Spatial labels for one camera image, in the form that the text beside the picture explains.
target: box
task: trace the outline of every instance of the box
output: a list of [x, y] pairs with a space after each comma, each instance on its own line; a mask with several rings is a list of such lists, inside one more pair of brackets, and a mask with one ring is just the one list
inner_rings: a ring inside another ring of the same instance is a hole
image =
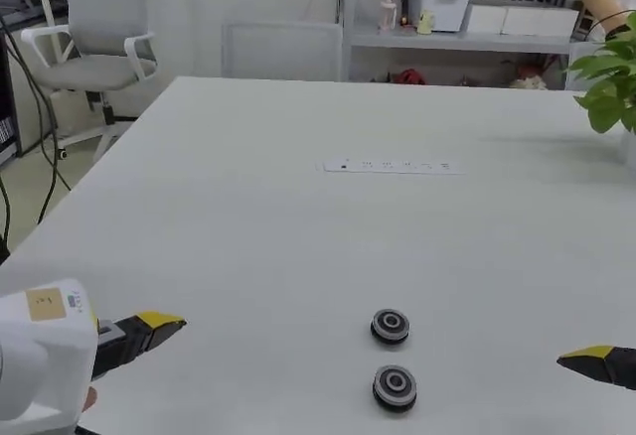
[[504, 35], [569, 38], [578, 12], [566, 8], [508, 7]]
[[542, 23], [543, 8], [509, 6], [502, 34], [536, 36]]
[[504, 29], [508, 8], [505, 6], [469, 5], [466, 31], [499, 35]]
[[410, 21], [417, 26], [423, 11], [433, 15], [433, 31], [457, 32], [466, 15], [469, 0], [410, 0]]
[[574, 32], [577, 20], [578, 12], [575, 10], [548, 8], [544, 10], [538, 36], [569, 38]]

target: white office chair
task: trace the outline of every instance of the white office chair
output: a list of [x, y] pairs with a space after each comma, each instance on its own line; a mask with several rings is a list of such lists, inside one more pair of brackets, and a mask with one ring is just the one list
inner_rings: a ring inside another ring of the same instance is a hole
[[[603, 46], [602, 43], [596, 43], [591, 41], [583, 41], [580, 43], [572, 43], [569, 45], [569, 60], [568, 66], [571, 66], [579, 58], [585, 56], [591, 56]], [[577, 71], [568, 71], [565, 77], [565, 90], [588, 90], [595, 81], [587, 79], [578, 79]]]
[[342, 27], [329, 23], [228, 21], [223, 76], [339, 81]]
[[[49, 63], [37, 39], [60, 33], [69, 35], [72, 41], [59, 63]], [[150, 47], [153, 37], [148, 31], [147, 0], [69, 0], [67, 25], [22, 33], [22, 39], [42, 62], [34, 70], [39, 85], [95, 94], [102, 104], [106, 125], [61, 140], [61, 157], [65, 157], [67, 146], [101, 135], [93, 158], [97, 161], [135, 120], [114, 115], [105, 93], [126, 89], [157, 74], [157, 61]]]

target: power strip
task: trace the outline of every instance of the power strip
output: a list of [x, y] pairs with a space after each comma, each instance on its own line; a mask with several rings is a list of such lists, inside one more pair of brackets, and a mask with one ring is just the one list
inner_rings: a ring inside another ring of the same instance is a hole
[[462, 175], [450, 162], [417, 162], [412, 160], [334, 159], [323, 162], [325, 172], [355, 174]]

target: chair backrest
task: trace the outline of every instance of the chair backrest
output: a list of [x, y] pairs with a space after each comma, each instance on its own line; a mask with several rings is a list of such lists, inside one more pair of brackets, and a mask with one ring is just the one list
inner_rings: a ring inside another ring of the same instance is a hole
[[224, 77], [339, 81], [341, 67], [340, 25], [224, 23]]
[[[603, 46], [602, 43], [596, 43], [591, 41], [583, 41], [581, 43], [572, 43], [569, 45], [569, 62], [571, 66], [579, 58], [585, 56], [591, 56], [596, 53], [599, 48]], [[596, 80], [578, 79], [578, 71], [568, 71], [565, 77], [565, 90], [588, 90], [590, 89]]]
[[148, 33], [147, 0], [69, 0], [69, 28], [81, 54], [125, 56], [124, 40]]

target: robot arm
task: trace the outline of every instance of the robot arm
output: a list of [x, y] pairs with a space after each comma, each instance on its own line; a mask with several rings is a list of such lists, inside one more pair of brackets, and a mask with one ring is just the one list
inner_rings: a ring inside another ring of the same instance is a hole
[[0, 298], [0, 434], [82, 433], [91, 381], [185, 325], [154, 312], [101, 323], [74, 280]]

